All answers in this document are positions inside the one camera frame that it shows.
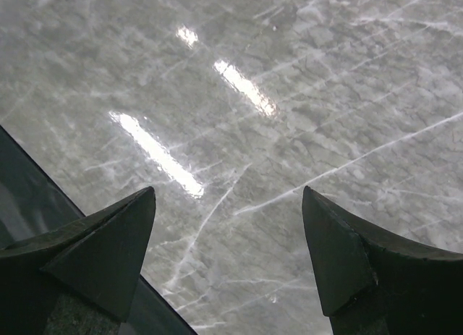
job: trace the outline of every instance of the gray marble surface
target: gray marble surface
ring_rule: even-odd
[[[463,252],[462,6],[0,0],[0,124],[86,213],[155,186],[143,275],[199,334],[329,334],[304,185]]]

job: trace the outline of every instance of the marble floor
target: marble floor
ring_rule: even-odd
[[[143,275],[199,334],[330,334],[305,185],[463,253],[462,6],[0,0],[0,124],[86,213],[156,188]]]

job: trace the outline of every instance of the marble countertop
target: marble countertop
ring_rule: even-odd
[[[0,0],[0,124],[86,213],[155,187],[143,276],[200,335],[329,334],[305,185],[463,253],[462,6]]]

